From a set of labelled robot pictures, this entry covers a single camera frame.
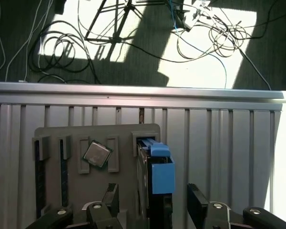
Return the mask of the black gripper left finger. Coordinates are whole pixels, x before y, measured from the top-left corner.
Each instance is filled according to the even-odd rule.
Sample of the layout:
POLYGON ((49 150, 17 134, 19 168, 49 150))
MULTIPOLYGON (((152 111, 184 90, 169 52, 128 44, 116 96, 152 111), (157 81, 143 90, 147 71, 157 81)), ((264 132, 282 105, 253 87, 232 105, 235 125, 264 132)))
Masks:
POLYGON ((110 183, 102 201, 86 203, 82 208, 82 221, 73 220, 73 211, 68 207, 49 210, 31 223, 28 229, 121 229, 117 216, 119 208, 119 186, 110 183))

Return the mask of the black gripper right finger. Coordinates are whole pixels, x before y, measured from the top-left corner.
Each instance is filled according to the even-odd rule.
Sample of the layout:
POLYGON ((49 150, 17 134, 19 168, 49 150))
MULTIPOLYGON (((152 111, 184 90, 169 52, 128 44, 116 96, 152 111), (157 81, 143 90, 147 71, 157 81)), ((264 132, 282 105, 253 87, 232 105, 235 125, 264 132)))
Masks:
POLYGON ((286 229, 286 222, 263 208, 242 214, 225 203, 208 201, 195 184, 187 185, 187 211, 197 229, 286 229))

